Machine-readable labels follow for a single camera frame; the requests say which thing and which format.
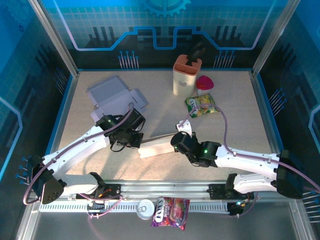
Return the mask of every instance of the blue wall panel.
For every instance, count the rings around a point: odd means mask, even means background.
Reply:
[[[320,183],[320,4],[302,0],[260,75],[283,143]]]
[[[286,3],[44,1],[80,69],[126,69],[128,64],[123,63],[137,56],[140,68],[172,68],[180,54],[187,54],[200,41],[206,48],[201,57],[203,67],[251,68]],[[135,55],[129,54],[123,61],[121,52],[125,51]],[[217,65],[223,58],[227,64]],[[137,68],[127,63],[129,69]]]
[[[25,208],[24,159],[45,154],[70,73],[28,1],[0,0],[0,33],[0,239],[10,240]]]

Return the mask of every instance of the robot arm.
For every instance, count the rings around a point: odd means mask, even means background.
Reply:
[[[195,132],[192,135],[179,132],[172,137],[170,143],[176,152],[186,155],[195,167],[235,168],[255,173],[230,174],[226,184],[226,194],[229,194],[227,191],[236,191],[240,194],[274,191],[288,198],[302,198],[302,177],[275,163],[283,162],[303,171],[301,164],[286,150],[282,150],[281,154],[263,154],[231,148],[233,151],[231,154],[226,146],[220,143],[211,141],[199,143]]]
[[[66,173],[74,165],[107,146],[110,146],[112,151],[114,151],[114,145],[122,146],[120,150],[124,147],[139,148],[143,138],[143,133],[140,130],[145,121],[145,118],[136,109],[123,116],[107,115],[102,117],[83,136],[59,151],[43,158],[39,156],[29,158],[27,167],[29,181],[41,168],[55,160],[32,185],[32,189],[41,199],[41,203],[51,203],[62,194],[92,194],[97,188],[103,188],[102,179],[97,173],[93,172],[87,175],[66,175]]]

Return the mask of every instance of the can lid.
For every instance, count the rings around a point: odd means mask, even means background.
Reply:
[[[147,220],[150,219],[155,213],[155,205],[149,199],[143,199],[138,203],[136,214],[139,218]]]
[[[196,88],[200,90],[212,89],[215,85],[214,82],[208,76],[200,76],[195,82]]]

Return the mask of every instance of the beige table surface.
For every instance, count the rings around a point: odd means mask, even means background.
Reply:
[[[90,116],[94,106],[86,89],[110,76],[119,76],[129,87],[138,88],[149,102],[142,114],[146,118],[144,138],[175,133],[175,124],[188,111],[184,98],[173,94],[172,71],[88,71],[81,72],[64,127],[62,148],[82,136],[95,122]],[[252,152],[270,153],[256,97],[246,71],[202,71],[200,75],[214,82],[211,91],[216,104],[228,120],[227,143],[230,147]],[[223,144],[225,123],[220,113],[189,119],[199,142]],[[225,180],[230,173],[243,174],[234,168],[192,166],[180,153],[167,153],[140,159],[137,149],[111,152],[101,149],[75,165],[68,174],[97,172],[105,180]]]

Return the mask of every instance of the snack bag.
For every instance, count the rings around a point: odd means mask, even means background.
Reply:
[[[185,230],[189,210],[189,199],[159,197],[151,227],[171,226]]]
[[[210,94],[189,97],[184,102],[187,105],[189,112],[200,104],[216,104]],[[204,107],[198,108],[195,111],[193,111],[193,113],[191,114],[191,117],[196,118],[196,117],[200,117],[203,114],[215,113],[215,112],[219,112],[215,107],[204,106]]]

